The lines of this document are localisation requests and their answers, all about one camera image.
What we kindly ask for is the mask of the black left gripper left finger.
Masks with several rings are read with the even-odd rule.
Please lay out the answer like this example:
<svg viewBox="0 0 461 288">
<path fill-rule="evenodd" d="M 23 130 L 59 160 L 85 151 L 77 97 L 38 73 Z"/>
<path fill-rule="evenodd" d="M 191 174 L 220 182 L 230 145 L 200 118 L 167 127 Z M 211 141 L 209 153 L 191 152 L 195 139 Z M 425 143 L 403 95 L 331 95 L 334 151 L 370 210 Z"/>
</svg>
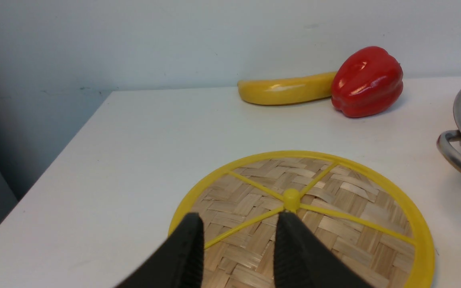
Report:
<svg viewBox="0 0 461 288">
<path fill-rule="evenodd" d="M 204 226 L 198 213 L 187 213 L 166 241 L 118 288 L 201 288 Z"/>
</svg>

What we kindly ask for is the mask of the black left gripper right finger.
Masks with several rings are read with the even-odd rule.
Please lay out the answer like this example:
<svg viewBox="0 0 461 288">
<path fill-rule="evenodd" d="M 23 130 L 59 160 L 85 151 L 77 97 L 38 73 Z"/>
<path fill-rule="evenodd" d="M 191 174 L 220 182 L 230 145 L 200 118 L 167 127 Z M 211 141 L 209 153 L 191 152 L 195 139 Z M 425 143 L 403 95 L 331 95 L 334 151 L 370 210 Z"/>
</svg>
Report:
<svg viewBox="0 0 461 288">
<path fill-rule="evenodd" d="M 291 212 L 281 212 L 274 247 L 276 288 L 370 288 Z"/>
</svg>

